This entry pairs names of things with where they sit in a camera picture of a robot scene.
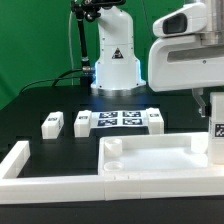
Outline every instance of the table surface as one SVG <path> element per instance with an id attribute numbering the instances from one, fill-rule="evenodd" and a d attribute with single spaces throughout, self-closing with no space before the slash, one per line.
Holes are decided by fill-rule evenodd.
<path id="1" fill-rule="evenodd" d="M 209 102 L 213 88 L 205 92 Z M 191 91 L 144 93 L 120 98 L 91 95 L 86 87 L 41 87 L 25 91 L 0 111 L 0 162 L 19 140 L 29 140 L 31 157 L 18 178 L 97 174 L 99 139 L 104 136 L 148 134 L 147 128 L 91 130 L 75 138 L 79 111 L 159 108 L 165 133 L 207 131 Z M 42 140 L 41 124 L 50 112 L 64 113 L 57 140 Z M 224 197 L 1 205 L 0 223 L 223 223 Z"/>

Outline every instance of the green backdrop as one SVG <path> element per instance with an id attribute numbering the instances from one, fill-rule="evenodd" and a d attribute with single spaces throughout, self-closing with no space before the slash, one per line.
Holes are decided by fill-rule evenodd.
<path id="1" fill-rule="evenodd" d="M 148 52 L 155 41 L 153 22 L 182 7 L 183 0 L 144 0 L 149 28 L 141 0 L 127 0 L 121 8 L 134 19 L 135 54 L 147 79 Z M 68 20 L 70 0 L 0 0 L 0 109 L 15 98 L 27 83 L 56 78 L 70 70 Z M 77 24 L 73 20 L 75 65 L 80 67 Z M 92 65 L 99 56 L 97 23 L 86 23 Z"/>

